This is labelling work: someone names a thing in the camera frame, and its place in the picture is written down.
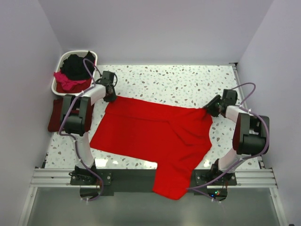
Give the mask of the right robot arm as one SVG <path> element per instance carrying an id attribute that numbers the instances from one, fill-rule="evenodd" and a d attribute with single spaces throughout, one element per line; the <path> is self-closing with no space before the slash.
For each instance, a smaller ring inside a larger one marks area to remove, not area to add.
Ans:
<path id="1" fill-rule="evenodd" d="M 238 94 L 235 90 L 225 89 L 221 96 L 216 95 L 205 105 L 211 116 L 222 115 L 235 123 L 232 148 L 201 176 L 208 185 L 230 180 L 242 163 L 265 154 L 269 149 L 269 117 L 237 106 L 237 100 Z"/>

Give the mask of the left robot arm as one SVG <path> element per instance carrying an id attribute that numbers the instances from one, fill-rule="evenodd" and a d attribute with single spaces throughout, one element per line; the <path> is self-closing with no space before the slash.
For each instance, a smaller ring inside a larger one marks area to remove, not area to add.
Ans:
<path id="1" fill-rule="evenodd" d="M 78 95 L 66 94 L 63 97 L 63 106 L 60 115 L 59 135 L 69 136 L 74 145 L 77 159 L 75 169 L 70 173 L 73 180 L 80 185 L 103 186 L 103 181 L 96 173 L 95 160 L 92 156 L 87 126 L 92 113 L 92 105 L 103 99 L 105 102 L 116 100 L 115 86 L 117 75 L 104 71 L 98 80 L 92 79 L 89 88 Z"/>

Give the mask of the bright red t-shirt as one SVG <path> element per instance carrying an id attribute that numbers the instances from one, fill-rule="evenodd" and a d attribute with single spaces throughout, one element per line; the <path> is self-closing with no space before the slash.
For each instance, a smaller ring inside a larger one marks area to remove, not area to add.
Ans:
<path id="1" fill-rule="evenodd" d="M 193 170 L 211 149 L 212 123 L 202 108 L 118 97 L 106 107 L 90 146 L 155 162 L 153 191 L 178 200 L 187 193 Z"/>

